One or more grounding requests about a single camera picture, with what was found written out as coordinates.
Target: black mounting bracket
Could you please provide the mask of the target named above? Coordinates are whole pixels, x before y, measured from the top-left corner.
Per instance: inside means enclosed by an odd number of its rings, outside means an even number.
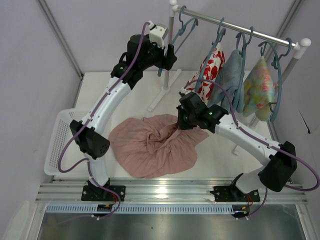
[[[260,195],[258,190],[253,190],[247,194],[242,193],[240,198],[235,198],[234,195],[231,193],[231,187],[228,186],[214,186],[213,191],[210,191],[211,194],[214,195],[214,200],[217,203],[221,202],[240,202],[246,203],[248,202],[248,196],[251,197],[250,201],[254,203],[260,202]]]
[[[70,123],[72,134],[76,135],[83,126],[81,121],[72,120]],[[110,147],[109,140],[95,132],[94,128],[85,127],[74,140],[80,151],[90,155],[93,159],[105,155]]]
[[[119,195],[121,202],[125,200],[126,186],[110,185],[109,180],[103,187],[116,192]],[[82,189],[81,201],[113,202],[114,196],[100,187],[93,185],[88,180],[85,182],[85,185]]]

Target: clothing rack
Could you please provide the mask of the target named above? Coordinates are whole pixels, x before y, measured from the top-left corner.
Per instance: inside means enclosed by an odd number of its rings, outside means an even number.
[[[194,17],[199,20],[203,20],[203,21],[206,21],[206,22],[209,22],[212,24],[216,24],[216,25],[219,25],[221,22],[220,19],[214,18],[209,15],[202,14],[200,12],[190,10],[188,8],[184,8],[183,11],[181,11],[182,7],[177,5],[177,0],[169,0],[169,5],[170,5],[170,7],[169,7],[169,25],[168,25],[169,26],[169,33],[168,33],[168,41],[167,41],[168,44],[170,44],[172,42],[173,29],[174,29],[174,18],[175,18],[176,13],[181,12],[181,14],[184,14],[184,15],[187,15],[190,17]],[[245,28],[245,27],[242,27],[242,26],[239,26],[236,24],[226,22],[226,21],[223,21],[221,26],[225,27],[226,29],[235,30],[237,32],[241,32],[241,33],[244,33],[247,35],[251,34],[250,28]],[[271,36],[271,35],[268,35],[268,34],[265,34],[265,33],[259,32],[259,31],[253,31],[252,36],[259,38],[259,39],[262,39],[262,40],[265,40],[265,41],[269,41],[269,42],[276,44],[276,45],[281,45],[281,46],[284,46],[287,48],[292,48],[295,51],[295,53],[293,54],[293,57],[291,58],[290,62],[288,63],[288,65],[286,66],[285,70],[282,73],[282,84],[285,82],[285,80],[287,79],[288,75],[290,74],[290,72],[292,71],[292,69],[294,68],[294,66],[298,62],[298,60],[303,56],[306,49],[311,45],[311,40],[308,38],[303,38],[299,42],[296,42],[296,43],[292,42],[290,44],[290,42],[287,41],[286,39]],[[161,92],[155,98],[153,103],[150,105],[150,107],[148,108],[148,111],[152,112],[153,109],[160,102],[160,100],[165,96],[165,94],[170,91],[170,86],[179,77],[180,73],[181,73],[181,70],[178,69],[176,71],[176,73],[174,74],[174,76],[169,80],[169,71],[165,72],[164,83],[161,88]],[[259,119],[255,116],[248,127],[250,127],[251,129],[255,129],[258,123],[259,123]],[[240,151],[241,151],[241,148],[239,146],[236,146],[233,150],[233,153],[238,155],[240,153]]]

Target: hanger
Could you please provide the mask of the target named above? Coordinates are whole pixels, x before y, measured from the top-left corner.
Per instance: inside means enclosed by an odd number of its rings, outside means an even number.
[[[273,58],[273,61],[271,63],[271,66],[275,70],[278,70],[278,96],[277,96],[276,102],[269,102],[269,108],[270,108],[270,111],[272,112],[272,115],[270,117],[270,122],[274,122],[276,120],[277,114],[279,112],[280,102],[281,102],[282,83],[283,83],[283,81],[282,81],[282,72],[281,72],[281,66],[280,66],[280,59],[282,57],[287,56],[291,51],[292,40],[289,37],[286,38],[286,40],[289,42],[288,50],[286,51],[285,54],[281,54],[280,56],[278,56],[277,50],[276,50],[275,46],[271,42],[263,41],[258,45],[258,47],[261,47],[261,49],[260,49],[261,56],[263,56],[265,54],[265,50],[266,50],[267,44],[270,45],[270,47],[272,48],[272,51],[274,53],[274,58]]]
[[[203,77],[204,77],[204,72],[205,72],[206,66],[207,66],[207,64],[208,64],[208,62],[209,62],[209,59],[210,59],[210,56],[211,56],[212,52],[213,52],[214,49],[217,47],[218,43],[221,42],[221,40],[222,40],[222,38],[224,37],[224,35],[226,35],[226,29],[225,29],[224,27],[220,30],[220,28],[221,28],[222,23],[223,23],[224,20],[225,20],[224,17],[221,18],[221,21],[220,21],[218,30],[217,30],[217,32],[216,32],[215,41],[212,42],[212,47],[211,47],[208,55],[206,56],[205,62],[204,62],[204,64],[203,64],[203,67],[202,67],[201,72],[200,72],[200,74],[199,74],[199,79],[203,79]],[[194,89],[195,92],[198,92],[198,91],[199,91],[200,85],[201,85],[201,82],[198,81],[198,82],[196,83],[196,85],[195,85],[195,89]]]
[[[174,36],[173,40],[172,40],[172,45],[175,44],[176,40],[178,39],[179,36],[182,36],[186,29],[188,24],[190,24],[193,21],[193,24],[191,26],[191,29],[189,31],[189,33],[186,35],[186,37],[182,40],[182,42],[180,43],[180,45],[177,47],[177,49],[174,51],[174,54],[177,54],[178,50],[181,48],[181,46],[185,43],[185,41],[187,40],[187,38],[189,37],[189,35],[192,33],[192,31],[195,29],[196,26],[199,25],[199,20],[195,17],[192,17],[191,19],[189,19],[185,24],[184,21],[181,19],[181,14],[183,13],[184,9],[186,9],[187,7],[185,5],[183,5],[181,7],[181,10],[179,12],[179,21],[181,22],[181,28],[178,30],[177,34]],[[158,70],[158,77],[161,77],[163,69],[159,68]]]
[[[250,44],[251,39],[252,39],[253,34],[254,34],[254,27],[251,26],[250,29],[251,29],[251,33],[250,33],[250,37],[249,37],[248,42],[246,41],[245,34],[242,33],[242,32],[238,32],[238,34],[235,36],[236,37],[236,49],[238,49],[240,38],[242,37],[242,49],[239,52],[239,54],[242,57],[242,63],[241,63],[241,72],[240,72],[239,85],[238,85],[237,91],[235,92],[234,101],[233,101],[233,104],[232,104],[234,108],[238,107],[238,102],[240,100],[241,89],[242,89],[242,86],[244,84],[247,46]],[[237,108],[238,113],[242,113],[244,111],[243,108],[244,107],[242,107],[242,109],[238,109]]]

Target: pink cloth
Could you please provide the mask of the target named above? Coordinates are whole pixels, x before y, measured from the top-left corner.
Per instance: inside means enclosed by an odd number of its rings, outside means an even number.
[[[135,178],[156,178],[192,168],[195,146],[209,135],[198,127],[178,130],[170,114],[128,118],[115,127],[109,141],[120,165]]]

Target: white basket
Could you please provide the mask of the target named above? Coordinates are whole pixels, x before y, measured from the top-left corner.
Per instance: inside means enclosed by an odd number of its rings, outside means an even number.
[[[73,136],[69,127],[71,121],[80,121],[88,113],[88,111],[89,110],[72,108],[62,110],[58,113],[53,127],[50,144],[44,164],[44,172],[47,175],[63,175],[64,177],[88,176],[88,170],[86,168],[87,164],[85,164],[85,162],[81,163],[74,170],[68,173],[61,173],[58,170],[58,160],[60,154],[64,149],[66,143]],[[63,169],[67,169],[83,158],[83,153],[79,150],[79,147],[76,145],[75,141],[73,141],[73,143],[70,144],[68,150],[64,154],[61,167]]]

